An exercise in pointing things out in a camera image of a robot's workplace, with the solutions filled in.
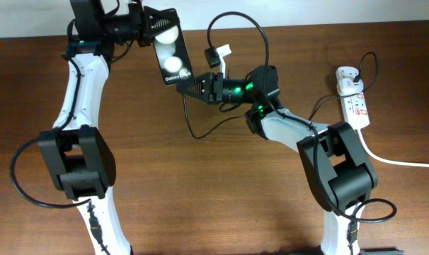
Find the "white power strip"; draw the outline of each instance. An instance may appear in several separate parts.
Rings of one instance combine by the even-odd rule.
[[[361,141],[362,146],[366,153],[368,153],[372,158],[388,163],[396,164],[400,166],[419,166],[419,167],[429,167],[429,164],[425,163],[411,163],[411,162],[402,162],[383,159],[378,157],[367,147],[362,136],[361,129],[367,127],[370,124],[369,112],[365,105],[364,93],[361,92],[364,88],[363,82],[353,82],[355,76],[358,75],[358,70],[354,67],[339,67],[336,71],[337,77],[337,91],[341,97],[342,111],[345,122],[351,125],[351,127],[356,130],[359,140]]]

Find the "wooden table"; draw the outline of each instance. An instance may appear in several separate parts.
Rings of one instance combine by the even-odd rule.
[[[363,131],[365,139],[382,157],[429,162],[429,21],[265,31],[281,101],[304,117],[321,96],[336,90],[337,67],[357,67],[366,51],[375,51],[379,81],[366,95],[372,124]],[[231,77],[263,63],[263,41],[254,29],[216,30],[212,38],[215,45],[231,45]],[[205,31],[186,32],[185,39],[194,72],[207,72]],[[68,79],[59,56],[66,46],[65,37],[0,40],[0,254],[93,254],[76,209],[34,206],[8,177],[13,152],[49,130],[57,117]],[[367,61],[365,83],[373,73]],[[197,134],[248,109],[221,114],[194,100],[188,107]],[[333,124],[341,118],[340,103],[331,102],[315,121]],[[320,244],[323,213],[299,155],[252,135],[244,120],[204,140],[191,138],[181,96],[163,85],[151,47],[134,46],[113,65],[99,120],[117,162],[118,216],[136,253],[259,254]],[[372,163],[379,176],[372,197],[394,201],[399,213],[389,222],[362,225],[360,246],[429,254],[429,169]],[[17,172],[34,197],[68,202],[54,189],[36,147],[20,158]],[[388,212],[373,205],[364,216]]]

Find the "white cable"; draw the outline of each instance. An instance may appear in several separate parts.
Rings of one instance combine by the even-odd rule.
[[[367,147],[367,145],[365,145],[365,141],[364,141],[364,137],[362,136],[361,129],[357,129],[356,132],[357,132],[357,136],[359,137],[359,140],[361,141],[361,144],[364,147],[364,150],[366,151],[366,153],[368,153],[372,158],[374,158],[378,161],[388,163],[388,164],[396,164],[396,165],[400,165],[400,166],[429,167],[429,164],[424,164],[424,163],[410,163],[410,162],[394,161],[394,160],[388,160],[388,159],[383,159],[381,157],[378,157],[377,155],[373,154],[370,151],[370,149]]]

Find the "white wall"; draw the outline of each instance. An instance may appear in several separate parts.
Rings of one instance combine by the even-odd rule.
[[[122,2],[121,13],[126,12]],[[115,0],[103,0],[105,11]],[[429,20],[429,0],[144,0],[155,9],[174,7],[183,29],[206,29],[225,11],[241,11],[262,26]],[[0,38],[63,35],[73,13],[69,0],[0,0]],[[215,28],[250,27],[226,17]]]

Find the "power plug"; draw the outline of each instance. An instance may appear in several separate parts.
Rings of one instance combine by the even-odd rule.
[[[345,96],[341,98],[343,118],[354,130],[370,124],[364,93],[361,92],[364,83],[362,80],[353,82],[358,72],[354,67],[339,67],[336,71],[337,91],[340,96]]]

